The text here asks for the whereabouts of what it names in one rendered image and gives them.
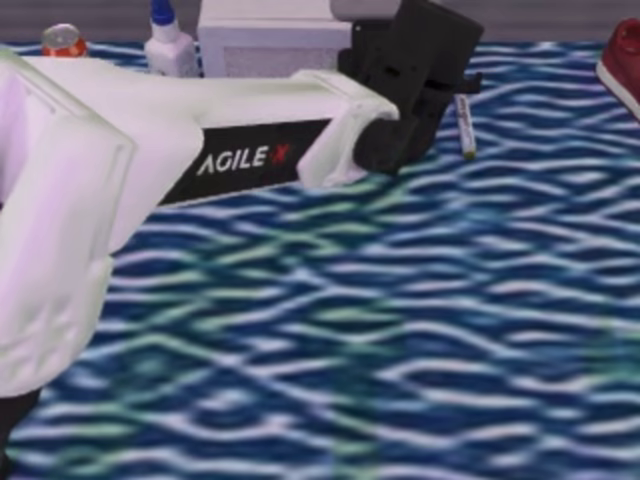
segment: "white bottle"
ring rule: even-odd
[[[199,77],[193,38],[182,32],[169,0],[152,0],[151,39],[145,43],[149,70],[169,77]]]

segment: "water-patterned tablecloth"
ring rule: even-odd
[[[449,112],[397,180],[154,214],[16,479],[640,478],[640,127],[600,49],[479,48],[475,161]]]

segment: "robotic arm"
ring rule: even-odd
[[[111,255],[156,207],[334,187],[422,156],[473,87],[463,76],[482,32],[403,0],[393,22],[354,23],[339,72],[288,79],[171,79],[0,50],[0,398],[79,356]]]

